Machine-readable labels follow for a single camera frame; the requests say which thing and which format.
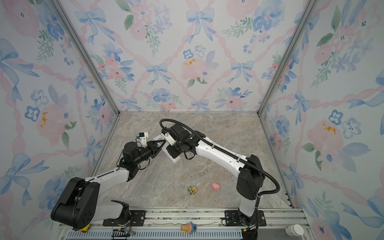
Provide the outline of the white remote control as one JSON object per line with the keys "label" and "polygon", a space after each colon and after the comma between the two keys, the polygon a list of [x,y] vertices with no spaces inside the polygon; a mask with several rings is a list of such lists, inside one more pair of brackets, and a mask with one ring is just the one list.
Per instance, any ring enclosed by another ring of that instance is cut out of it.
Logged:
{"label": "white remote control", "polygon": [[163,141],[164,145],[161,148],[161,151],[167,156],[167,158],[172,162],[172,163],[177,163],[181,157],[180,153],[177,152],[176,148],[172,145],[170,145],[166,139],[163,138],[162,135],[158,135],[155,138],[153,138],[153,141]]}

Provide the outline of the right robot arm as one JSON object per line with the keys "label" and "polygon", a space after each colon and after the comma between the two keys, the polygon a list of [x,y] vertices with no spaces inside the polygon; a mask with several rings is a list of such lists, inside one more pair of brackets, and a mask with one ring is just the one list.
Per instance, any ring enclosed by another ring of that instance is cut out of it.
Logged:
{"label": "right robot arm", "polygon": [[184,154],[186,157],[187,153],[191,153],[193,157],[205,157],[231,172],[237,178],[236,189],[241,195],[239,222],[249,227],[257,223],[258,193],[265,180],[265,175],[256,170],[262,169],[258,157],[246,157],[231,152],[217,145],[203,133],[178,123],[171,127],[162,126],[162,136],[169,143],[167,150],[171,156]]}

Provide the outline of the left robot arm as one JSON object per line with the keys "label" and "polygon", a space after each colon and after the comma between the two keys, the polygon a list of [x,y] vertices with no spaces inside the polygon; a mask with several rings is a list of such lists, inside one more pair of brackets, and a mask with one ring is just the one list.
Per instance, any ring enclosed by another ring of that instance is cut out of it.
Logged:
{"label": "left robot arm", "polygon": [[133,219],[129,204],[117,200],[102,204],[98,202],[99,196],[132,180],[140,170],[139,165],[154,159],[165,143],[165,140],[149,141],[142,147],[137,142],[128,142],[114,169],[85,179],[75,177],[69,180],[51,211],[51,220],[70,226],[75,231],[102,220],[127,226]]}

